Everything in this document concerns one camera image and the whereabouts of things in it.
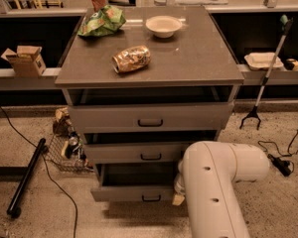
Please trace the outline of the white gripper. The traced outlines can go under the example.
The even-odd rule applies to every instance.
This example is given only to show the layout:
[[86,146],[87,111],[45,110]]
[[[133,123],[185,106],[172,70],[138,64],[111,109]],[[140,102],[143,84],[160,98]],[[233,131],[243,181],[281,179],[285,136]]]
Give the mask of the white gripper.
[[180,160],[178,162],[178,172],[174,179],[174,190],[177,193],[173,195],[172,204],[175,206],[180,206],[185,201],[184,194],[186,192],[185,192],[185,183],[184,183],[184,177],[183,177],[182,171],[183,171],[183,161]]

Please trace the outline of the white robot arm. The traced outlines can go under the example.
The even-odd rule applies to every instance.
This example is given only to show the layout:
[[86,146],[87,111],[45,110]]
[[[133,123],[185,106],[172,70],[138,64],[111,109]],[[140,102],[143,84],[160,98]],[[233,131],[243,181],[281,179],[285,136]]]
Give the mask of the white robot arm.
[[178,163],[173,203],[187,203],[192,238],[250,238],[233,184],[264,179],[270,164],[252,145],[201,141]]

